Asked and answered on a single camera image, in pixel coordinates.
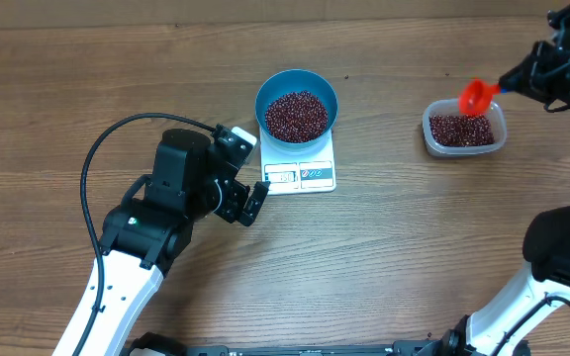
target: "wood grain surface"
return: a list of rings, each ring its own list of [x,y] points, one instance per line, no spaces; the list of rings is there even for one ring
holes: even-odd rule
[[[524,17],[0,31],[0,355],[49,355],[80,300],[93,253],[78,179],[102,130],[154,111],[257,134],[259,86],[298,67],[339,96],[337,189],[269,197],[250,228],[197,223],[131,338],[441,337],[521,267],[533,217],[570,205],[570,111],[499,97],[504,148],[456,160],[428,156],[422,114],[472,77],[497,80],[546,34]],[[173,127],[145,120],[103,143],[89,176],[97,228]],[[255,161],[238,179],[259,176]],[[570,311],[529,340],[534,355],[570,354]]]
[[[1,29],[444,17],[544,17],[570,0],[0,0]]]

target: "digital kitchen scale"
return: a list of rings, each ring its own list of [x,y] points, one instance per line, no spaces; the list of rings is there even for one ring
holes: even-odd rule
[[[291,150],[263,130],[261,179],[270,182],[269,195],[332,192],[335,189],[333,138],[328,132],[305,148]]]

